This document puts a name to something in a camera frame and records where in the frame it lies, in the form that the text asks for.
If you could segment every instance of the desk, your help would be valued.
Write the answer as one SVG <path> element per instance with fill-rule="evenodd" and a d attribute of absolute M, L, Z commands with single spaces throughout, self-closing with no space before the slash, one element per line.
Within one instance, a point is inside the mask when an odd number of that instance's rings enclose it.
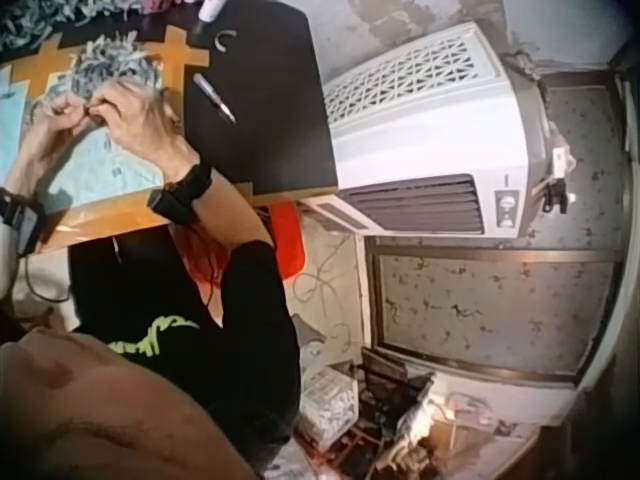
<path fill-rule="evenodd" d="M 5 52 L 1 61 L 48 74 L 59 71 L 60 64 L 51 60 L 53 66 L 48 66 L 43 59 L 58 59 L 57 50 L 68 55 L 101 34 L 137 30 L 137 40 L 165 63 L 163 80 L 175 88 L 178 98 L 171 103 L 184 111 L 187 140 L 253 205 L 334 193 L 335 161 L 307 18 L 277 2 L 233 0 L 216 22 L 203 25 L 198 24 L 198 9 L 183 4 L 150 16 L 125 20 L 120 14 L 82 27 L 61 25 L 55 30 L 59 37 L 38 51 Z M 215 49 L 214 39 L 227 29 L 236 30 L 237 36 L 226 39 L 223 54 Z M 167 53 L 163 44 L 169 37 L 173 40 Z M 177 54 L 176 45 L 182 48 Z M 196 72 L 221 92 L 237 125 L 226 123 L 193 84 Z M 42 88 L 42 80 L 30 80 L 28 96 L 33 96 L 31 89 Z M 51 215 L 40 250 L 166 223 L 146 207 L 147 196 L 148 191 L 133 192 Z"/>

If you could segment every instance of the air conditioner vent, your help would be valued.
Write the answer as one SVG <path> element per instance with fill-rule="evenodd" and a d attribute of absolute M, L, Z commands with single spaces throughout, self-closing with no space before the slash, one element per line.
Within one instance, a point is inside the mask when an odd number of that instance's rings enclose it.
<path fill-rule="evenodd" d="M 342 190 L 338 196 L 386 230 L 484 233 L 471 175 L 449 175 Z"/>
<path fill-rule="evenodd" d="M 478 63 L 477 35 L 426 37 L 330 82 L 325 91 L 329 123 L 417 94 L 437 94 L 452 86 L 496 77 L 488 62 Z"/>

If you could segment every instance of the black wristwatch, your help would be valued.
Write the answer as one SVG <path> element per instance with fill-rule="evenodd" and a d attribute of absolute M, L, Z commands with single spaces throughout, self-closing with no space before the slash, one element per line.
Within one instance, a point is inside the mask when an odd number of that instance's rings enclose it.
<path fill-rule="evenodd" d="M 189 226 L 197 217 L 191 204 L 204 195 L 211 186 L 210 165 L 199 163 L 176 183 L 169 183 L 164 188 L 151 191 L 147 206 L 158 215 L 178 225 Z"/>
<path fill-rule="evenodd" d="M 0 187 L 0 223 L 16 231 L 19 256 L 33 253 L 44 219 L 44 208 L 37 200 L 28 200 Z"/>

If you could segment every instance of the cable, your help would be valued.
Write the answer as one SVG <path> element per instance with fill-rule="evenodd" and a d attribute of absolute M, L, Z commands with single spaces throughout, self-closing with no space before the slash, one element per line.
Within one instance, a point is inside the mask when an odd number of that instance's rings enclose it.
<path fill-rule="evenodd" d="M 33 288 L 33 284 L 31 283 L 31 277 L 29 276 L 29 257 L 25 257 L 24 259 L 24 278 L 27 282 L 27 287 L 29 288 L 29 292 L 36 298 L 47 302 L 47 303 L 64 303 L 71 299 L 71 286 L 67 289 L 67 294 L 62 298 L 49 298 L 45 295 L 42 295 L 36 292 L 36 289 Z"/>
<path fill-rule="evenodd" d="M 323 312 L 325 318 L 327 318 L 327 309 L 326 309 L 326 304 L 325 304 L 324 289 L 328 288 L 329 291 L 336 298 L 336 303 L 337 303 L 338 307 L 340 308 L 340 312 L 341 312 L 342 317 L 344 319 L 344 308 L 342 306 L 342 303 L 340 303 L 340 296 L 338 295 L 338 292 L 336 291 L 334 286 L 331 285 L 331 283 L 329 283 L 332 279 L 325 280 L 324 278 L 322 278 L 322 274 L 324 273 L 324 269 L 325 269 L 325 266 L 327 265 L 327 263 L 329 263 L 329 261 L 331 261 L 331 259 L 334 258 L 338 254 L 338 252 L 340 251 L 342 246 L 350 238 L 351 237 L 349 237 L 349 236 L 345 236 L 340 241 L 340 243 L 338 243 L 338 245 L 336 245 L 334 247 L 334 249 L 331 251 L 331 253 L 329 253 L 329 255 L 320 263 L 320 266 L 315 267 L 315 265 L 314 265 L 314 267 L 316 269 L 316 273 L 315 274 L 314 273 L 302 272 L 298 276 L 296 276 L 296 278 L 293 280 L 293 284 L 291 286 L 291 290 L 292 290 L 294 298 L 300 303 L 309 303 L 315 297 L 316 292 L 320 291 L 322 312 Z M 304 292 L 300 292 L 299 291 L 299 281 L 302 278 L 310 278 L 314 282 Z M 349 351 L 349 349 L 353 345 L 356 345 L 356 344 L 363 345 L 361 343 L 352 341 L 352 332 L 351 332 L 351 329 L 349 328 L 349 325 L 346 322 L 343 321 L 343 322 L 339 322 L 339 323 L 336 323 L 336 324 L 332 325 L 331 326 L 331 331 L 337 330 L 339 328 L 343 328 L 345 330 L 346 334 L 347 334 L 347 339 L 346 339 L 346 341 L 344 342 L 344 344 L 341 347 L 342 353 L 346 353 L 347 351 Z M 329 336 L 330 339 L 337 339 L 339 337 L 340 337 L 340 335 L 338 333 L 335 333 L 335 334 Z"/>
<path fill-rule="evenodd" d="M 211 304 L 211 300 L 213 300 L 213 289 L 215 288 L 213 282 L 215 279 L 216 270 L 215 270 L 215 267 L 213 266 L 213 262 L 211 261 L 211 252 L 209 251 L 209 245 L 207 244 L 207 241 L 200 234 L 200 232 L 198 232 L 198 230 L 196 230 L 191 225 L 189 226 L 189 230 L 191 230 L 193 233 L 196 234 L 196 237 L 198 237 L 198 240 L 200 240 L 200 243 L 204 247 L 204 251 L 207 253 L 207 263 L 209 264 L 210 273 L 209 273 L 209 298 L 207 299 L 206 305 L 207 305 L 207 308 L 209 308 L 209 305 Z"/>

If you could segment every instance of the air conditioner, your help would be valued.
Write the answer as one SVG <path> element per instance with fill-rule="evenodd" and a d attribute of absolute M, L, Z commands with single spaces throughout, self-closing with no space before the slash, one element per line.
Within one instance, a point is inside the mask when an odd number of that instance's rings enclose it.
<path fill-rule="evenodd" d="M 475 23 L 421 38 L 325 86 L 338 193 L 305 200 L 364 235 L 524 235 L 552 170 L 536 85 Z"/>

